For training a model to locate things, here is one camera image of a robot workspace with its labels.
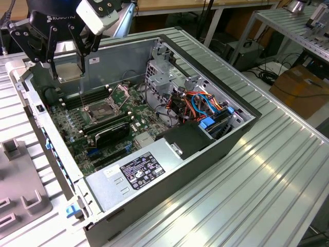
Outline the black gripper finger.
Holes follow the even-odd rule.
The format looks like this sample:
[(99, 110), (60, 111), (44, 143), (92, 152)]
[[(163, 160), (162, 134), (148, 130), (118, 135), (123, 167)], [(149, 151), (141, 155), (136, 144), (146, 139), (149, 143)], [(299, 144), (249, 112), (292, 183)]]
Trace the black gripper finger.
[(73, 42), (77, 48), (77, 55), (79, 57), (78, 67), (81, 73), (85, 73), (85, 57), (91, 52), (97, 52), (102, 34), (95, 35), (92, 32), (87, 33), (87, 38), (85, 42), (82, 40), (77, 28), (73, 24), (68, 24), (68, 30), (73, 38)]
[(7, 29), (21, 50), (34, 63), (48, 64), (53, 79), (58, 78), (54, 64), (54, 52), (58, 42), (59, 31), (55, 26), (49, 28), (48, 38), (42, 37), (30, 24), (7, 22)]

